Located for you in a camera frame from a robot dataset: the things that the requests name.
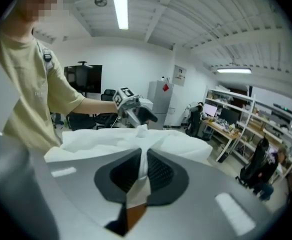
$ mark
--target white cloth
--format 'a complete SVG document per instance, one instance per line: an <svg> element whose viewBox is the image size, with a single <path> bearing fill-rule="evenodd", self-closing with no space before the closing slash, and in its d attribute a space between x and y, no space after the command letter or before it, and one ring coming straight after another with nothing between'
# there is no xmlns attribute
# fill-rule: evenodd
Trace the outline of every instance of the white cloth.
<svg viewBox="0 0 292 240"><path fill-rule="evenodd" d="M141 148L138 179L127 193L127 208L146 203L151 193L147 177L147 151L152 148L196 162L207 162L212 147L206 142L189 137L176 130L148 130L147 125L135 129L115 128L77 131L64 131L63 144L51 148L45 155L47 163L70 161L105 156L112 153Z"/></svg>

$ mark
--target white ceiling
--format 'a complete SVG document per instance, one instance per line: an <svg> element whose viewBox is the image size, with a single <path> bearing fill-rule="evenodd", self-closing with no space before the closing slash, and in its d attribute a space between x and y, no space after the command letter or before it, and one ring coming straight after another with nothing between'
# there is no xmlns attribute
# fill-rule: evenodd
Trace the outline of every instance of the white ceiling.
<svg viewBox="0 0 292 240"><path fill-rule="evenodd" d="M211 71L250 67L292 76L292 26L272 0L129 0L129 30L120 30L113 0L73 0L67 15L46 17L44 41L107 36L137 39L197 55Z"/></svg>

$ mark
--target refrigerator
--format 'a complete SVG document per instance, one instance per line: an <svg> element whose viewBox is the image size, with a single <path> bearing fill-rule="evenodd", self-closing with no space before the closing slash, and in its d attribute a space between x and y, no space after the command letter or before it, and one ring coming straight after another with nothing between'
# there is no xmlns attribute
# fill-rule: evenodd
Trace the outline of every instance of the refrigerator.
<svg viewBox="0 0 292 240"><path fill-rule="evenodd" d="M148 129L163 129L167 112L170 107L173 89L174 85L171 83L164 81L149 82L147 99L153 103L152 112L158 118L158 121L150 121L148 124Z"/></svg>

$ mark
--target ceiling light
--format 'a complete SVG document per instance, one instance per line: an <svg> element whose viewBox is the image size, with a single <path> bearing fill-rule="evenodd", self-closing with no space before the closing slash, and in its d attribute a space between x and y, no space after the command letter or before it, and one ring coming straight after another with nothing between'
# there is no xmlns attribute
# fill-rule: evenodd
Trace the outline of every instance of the ceiling light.
<svg viewBox="0 0 292 240"><path fill-rule="evenodd" d="M250 68L219 68L218 73L240 73L240 74L251 74Z"/></svg>
<svg viewBox="0 0 292 240"><path fill-rule="evenodd" d="M114 0L118 27L128 30L128 0Z"/></svg>

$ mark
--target computer monitor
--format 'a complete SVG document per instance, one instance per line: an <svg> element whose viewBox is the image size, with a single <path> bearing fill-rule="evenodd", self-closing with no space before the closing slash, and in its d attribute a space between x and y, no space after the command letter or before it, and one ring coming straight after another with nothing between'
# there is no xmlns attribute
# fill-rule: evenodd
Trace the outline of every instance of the computer monitor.
<svg viewBox="0 0 292 240"><path fill-rule="evenodd" d="M209 115L209 116L212 116L214 117L215 114L216 114L216 111L217 111L217 107L216 106L212 106L212 105L209 105L209 104L204 104L204 112Z"/></svg>
<svg viewBox="0 0 292 240"><path fill-rule="evenodd" d="M240 114L238 112L223 108L219 118L226 120L230 125L232 125L236 124L236 122L239 120Z"/></svg>

